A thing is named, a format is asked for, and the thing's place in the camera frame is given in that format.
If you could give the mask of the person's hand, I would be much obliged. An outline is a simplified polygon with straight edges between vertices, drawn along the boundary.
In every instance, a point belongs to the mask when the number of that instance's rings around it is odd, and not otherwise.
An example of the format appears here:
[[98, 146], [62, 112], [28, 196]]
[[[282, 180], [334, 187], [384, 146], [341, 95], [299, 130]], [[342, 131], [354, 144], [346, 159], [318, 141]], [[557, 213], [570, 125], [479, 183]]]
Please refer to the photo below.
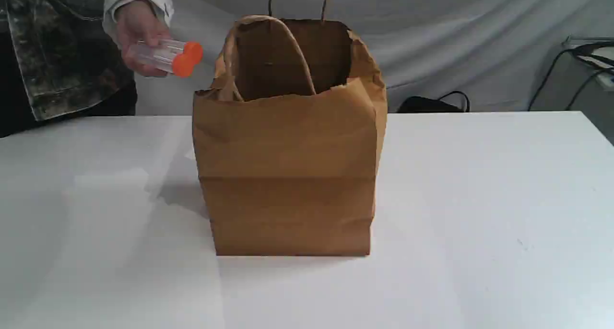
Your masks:
[[141, 64], [130, 52], [132, 45], [144, 41], [149, 47], [158, 47], [161, 40], [171, 38], [166, 23], [156, 17], [147, 0], [135, 0], [116, 10], [117, 41], [125, 65], [142, 76], [164, 77], [167, 72]]

